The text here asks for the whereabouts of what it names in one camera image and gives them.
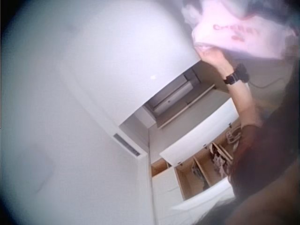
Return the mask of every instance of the black cable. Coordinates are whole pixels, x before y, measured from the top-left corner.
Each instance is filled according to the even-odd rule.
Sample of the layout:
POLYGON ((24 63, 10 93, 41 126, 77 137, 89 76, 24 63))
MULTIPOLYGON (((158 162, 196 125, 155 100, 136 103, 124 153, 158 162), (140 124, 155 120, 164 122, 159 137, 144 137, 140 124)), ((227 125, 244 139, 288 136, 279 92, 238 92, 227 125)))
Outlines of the black cable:
POLYGON ((248 81, 248 83, 251 84, 252 86, 256 87, 256 88, 265 89, 265 88, 271 86, 272 84, 276 83, 276 82, 279 81, 279 80, 284 80, 284 78, 280 77, 280 78, 276 79, 275 81, 269 83, 268 85, 262 86, 262 87, 253 84, 252 82, 250 82, 250 80, 248 81))

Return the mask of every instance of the wristwatch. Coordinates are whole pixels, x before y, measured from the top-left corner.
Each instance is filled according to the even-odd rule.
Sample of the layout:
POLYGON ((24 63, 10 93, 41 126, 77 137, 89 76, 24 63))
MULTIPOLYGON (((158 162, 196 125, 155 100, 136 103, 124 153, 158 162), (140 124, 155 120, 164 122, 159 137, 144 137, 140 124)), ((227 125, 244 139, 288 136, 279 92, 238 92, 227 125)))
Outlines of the wristwatch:
POLYGON ((243 81, 243 83, 247 83, 249 81, 249 75, 243 64, 239 64, 236 67, 234 73, 230 74, 229 76, 226 77, 226 79, 224 80, 224 83, 232 85, 239 80, 243 81))

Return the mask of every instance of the dark clothing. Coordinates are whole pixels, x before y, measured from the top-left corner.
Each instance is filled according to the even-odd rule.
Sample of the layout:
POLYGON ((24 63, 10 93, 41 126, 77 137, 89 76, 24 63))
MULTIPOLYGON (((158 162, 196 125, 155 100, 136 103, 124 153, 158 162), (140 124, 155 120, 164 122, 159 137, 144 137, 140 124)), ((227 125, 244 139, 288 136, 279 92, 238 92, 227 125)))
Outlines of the dark clothing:
POLYGON ((231 184, 245 200, 276 180, 299 154, 299 62, 281 106, 261 128, 245 126, 233 156, 231 184))

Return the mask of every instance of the wall vent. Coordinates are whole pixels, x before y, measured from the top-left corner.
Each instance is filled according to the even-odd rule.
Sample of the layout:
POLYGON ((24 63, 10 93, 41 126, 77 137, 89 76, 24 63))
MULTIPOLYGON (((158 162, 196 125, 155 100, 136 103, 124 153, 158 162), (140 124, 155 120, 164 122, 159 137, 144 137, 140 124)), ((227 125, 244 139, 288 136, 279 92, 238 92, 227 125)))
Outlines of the wall vent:
POLYGON ((121 143, 125 148, 127 148, 132 154, 134 154, 135 156, 140 155, 140 153, 135 150, 130 144, 128 144, 120 135, 115 134, 113 137, 117 139, 117 141, 121 143))

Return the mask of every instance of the hand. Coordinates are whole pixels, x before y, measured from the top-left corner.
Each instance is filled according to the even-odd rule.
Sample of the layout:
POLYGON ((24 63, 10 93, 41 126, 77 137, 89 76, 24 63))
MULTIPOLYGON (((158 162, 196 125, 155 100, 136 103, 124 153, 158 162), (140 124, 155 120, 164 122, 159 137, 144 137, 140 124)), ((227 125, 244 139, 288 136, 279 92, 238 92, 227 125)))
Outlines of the hand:
POLYGON ((214 68, 216 68, 223 79, 234 72, 232 65, 227 61, 221 50, 217 48, 211 48, 203 51, 198 46, 195 46, 195 49, 201 60, 211 64, 214 68))

